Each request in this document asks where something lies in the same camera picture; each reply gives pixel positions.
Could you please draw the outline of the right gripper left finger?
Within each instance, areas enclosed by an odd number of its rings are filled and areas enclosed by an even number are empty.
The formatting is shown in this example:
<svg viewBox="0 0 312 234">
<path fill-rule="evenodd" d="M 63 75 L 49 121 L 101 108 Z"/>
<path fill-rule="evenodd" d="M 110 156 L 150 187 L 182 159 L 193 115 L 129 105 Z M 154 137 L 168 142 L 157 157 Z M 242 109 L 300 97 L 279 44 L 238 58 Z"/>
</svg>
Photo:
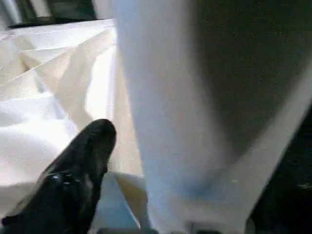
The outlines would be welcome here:
<svg viewBox="0 0 312 234">
<path fill-rule="evenodd" d="M 3 218 L 5 234 L 86 234 L 117 139 L 113 123 L 88 124 Z"/>
</svg>

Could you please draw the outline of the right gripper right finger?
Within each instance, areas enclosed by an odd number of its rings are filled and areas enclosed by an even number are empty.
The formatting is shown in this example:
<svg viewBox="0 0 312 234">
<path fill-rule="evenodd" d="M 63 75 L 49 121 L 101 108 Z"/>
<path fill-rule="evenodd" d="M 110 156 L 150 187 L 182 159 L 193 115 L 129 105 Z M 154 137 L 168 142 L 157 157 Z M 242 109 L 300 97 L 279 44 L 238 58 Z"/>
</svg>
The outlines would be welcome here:
<svg viewBox="0 0 312 234">
<path fill-rule="evenodd" d="M 301 125 L 252 213 L 257 234 L 312 232 L 312 125 Z"/>
</svg>

